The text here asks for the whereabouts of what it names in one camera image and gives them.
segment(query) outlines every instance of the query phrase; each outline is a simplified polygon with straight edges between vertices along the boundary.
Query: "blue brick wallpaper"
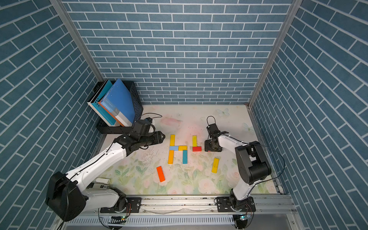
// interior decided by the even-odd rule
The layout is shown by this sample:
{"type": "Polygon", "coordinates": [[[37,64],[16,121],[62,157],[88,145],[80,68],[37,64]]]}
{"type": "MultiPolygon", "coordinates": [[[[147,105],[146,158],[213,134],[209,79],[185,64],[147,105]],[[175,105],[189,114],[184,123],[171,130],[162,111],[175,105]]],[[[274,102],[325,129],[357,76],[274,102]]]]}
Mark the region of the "blue brick wallpaper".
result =
{"type": "Polygon", "coordinates": [[[367,16],[367,1],[303,0],[254,104],[306,229],[368,229],[367,16]]]}
{"type": "Polygon", "coordinates": [[[48,0],[0,1],[0,229],[49,228],[55,171],[88,160],[101,134],[94,75],[48,0]]]}
{"type": "Polygon", "coordinates": [[[292,0],[65,0],[106,78],[145,104],[247,102],[292,0]]]}

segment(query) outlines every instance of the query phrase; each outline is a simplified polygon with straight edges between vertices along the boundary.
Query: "table surface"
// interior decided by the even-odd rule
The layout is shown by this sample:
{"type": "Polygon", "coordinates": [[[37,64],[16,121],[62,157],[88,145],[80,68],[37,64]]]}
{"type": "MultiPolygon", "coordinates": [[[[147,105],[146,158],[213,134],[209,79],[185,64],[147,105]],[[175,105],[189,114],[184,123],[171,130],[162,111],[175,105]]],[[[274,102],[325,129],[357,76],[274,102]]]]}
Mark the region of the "table surface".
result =
{"type": "MultiPolygon", "coordinates": [[[[228,131],[237,139],[256,141],[251,119],[245,106],[231,105],[145,105],[143,113],[158,113],[153,125],[166,138],[162,144],[139,149],[115,163],[99,177],[110,178],[114,187],[128,195],[156,194],[228,194],[240,179],[236,156],[228,149],[205,152],[204,141],[208,116],[214,116],[220,131],[228,131]],[[182,164],[183,152],[174,152],[174,163],[168,164],[170,135],[175,145],[188,146],[188,164],[182,164]],[[192,151],[192,136],[197,135],[201,152],[192,151]],[[217,173],[212,173],[213,159],[219,158],[217,173]],[[160,182],[156,167],[161,166],[165,181],[160,182]]],[[[142,118],[154,117],[154,114],[142,118]]],[[[119,135],[107,135],[101,149],[109,147],[119,135]]],[[[273,181],[257,185],[252,194],[276,193],[273,181]]]]}

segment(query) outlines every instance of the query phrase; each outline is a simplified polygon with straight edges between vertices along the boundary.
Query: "mounting plate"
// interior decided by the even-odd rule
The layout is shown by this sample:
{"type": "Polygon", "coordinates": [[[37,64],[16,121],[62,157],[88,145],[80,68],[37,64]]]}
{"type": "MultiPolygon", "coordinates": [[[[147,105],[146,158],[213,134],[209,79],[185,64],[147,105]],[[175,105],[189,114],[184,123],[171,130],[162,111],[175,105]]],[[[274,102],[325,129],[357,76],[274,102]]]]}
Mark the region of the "mounting plate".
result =
{"type": "Polygon", "coordinates": [[[210,140],[205,140],[205,151],[206,152],[221,152],[222,151],[222,147],[218,146],[216,149],[211,147],[211,141],[210,140]]]}
{"type": "MultiPolygon", "coordinates": [[[[217,211],[218,212],[234,212],[235,210],[231,207],[229,197],[216,197],[217,201],[217,211]]],[[[256,211],[253,197],[248,197],[245,199],[246,203],[251,207],[249,208],[247,205],[239,211],[239,213],[246,213],[246,212],[254,212],[256,211]]]]}
{"type": "MultiPolygon", "coordinates": [[[[130,213],[138,213],[139,208],[141,207],[142,198],[141,197],[127,197],[126,199],[127,199],[127,204],[132,205],[130,213]]],[[[101,208],[100,213],[116,213],[116,212],[114,211],[114,208],[112,207],[112,208],[101,208]]]]}

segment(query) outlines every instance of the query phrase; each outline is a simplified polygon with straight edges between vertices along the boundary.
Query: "orange-red block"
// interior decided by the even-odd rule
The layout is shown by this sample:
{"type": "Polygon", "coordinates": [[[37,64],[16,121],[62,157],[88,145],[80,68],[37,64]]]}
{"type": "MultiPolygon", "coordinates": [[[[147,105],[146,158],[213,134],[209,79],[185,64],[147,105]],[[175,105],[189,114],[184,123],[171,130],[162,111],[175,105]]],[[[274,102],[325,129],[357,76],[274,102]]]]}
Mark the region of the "orange-red block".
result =
{"type": "Polygon", "coordinates": [[[156,169],[157,169],[157,173],[159,174],[160,182],[165,181],[165,176],[163,175],[163,171],[162,171],[161,166],[157,167],[156,169]]]}
{"type": "Polygon", "coordinates": [[[193,146],[193,152],[201,152],[202,151],[202,147],[198,146],[193,146]]]}

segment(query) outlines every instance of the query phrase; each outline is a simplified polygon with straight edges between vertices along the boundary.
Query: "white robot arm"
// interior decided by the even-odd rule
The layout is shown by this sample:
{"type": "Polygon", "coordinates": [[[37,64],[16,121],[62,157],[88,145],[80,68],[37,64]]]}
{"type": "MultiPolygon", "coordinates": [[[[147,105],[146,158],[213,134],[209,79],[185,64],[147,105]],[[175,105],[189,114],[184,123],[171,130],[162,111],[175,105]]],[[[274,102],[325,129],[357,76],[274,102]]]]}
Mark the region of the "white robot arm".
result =
{"type": "MultiPolygon", "coordinates": [[[[271,174],[271,167],[262,147],[258,142],[244,143],[220,132],[216,124],[207,126],[210,140],[205,141],[205,151],[221,152],[222,148],[232,151],[238,162],[241,179],[230,192],[229,201],[234,210],[241,210],[252,188],[271,174]]],[[[107,190],[86,189],[87,186],[107,168],[127,157],[142,146],[156,145],[163,142],[165,135],[155,131],[152,119],[138,120],[128,134],[116,138],[110,147],[86,163],[66,174],[56,172],[51,176],[46,204],[63,221],[70,221],[82,211],[97,208],[113,208],[123,211],[126,195],[117,188],[107,190]]]]}
{"type": "Polygon", "coordinates": [[[128,134],[116,138],[110,147],[91,160],[68,171],[51,176],[47,188],[46,204],[63,220],[70,221],[84,210],[113,208],[121,212],[126,208],[126,195],[117,188],[107,190],[86,187],[107,168],[142,146],[163,142],[165,135],[155,131],[152,119],[138,120],[128,134]]]}
{"type": "Polygon", "coordinates": [[[209,124],[207,131],[210,140],[205,141],[205,151],[221,152],[222,148],[226,148],[236,155],[241,178],[231,190],[229,201],[234,210],[241,210],[253,187],[271,174],[266,154],[258,141],[239,141],[227,135],[228,132],[220,132],[215,123],[209,124]]]}

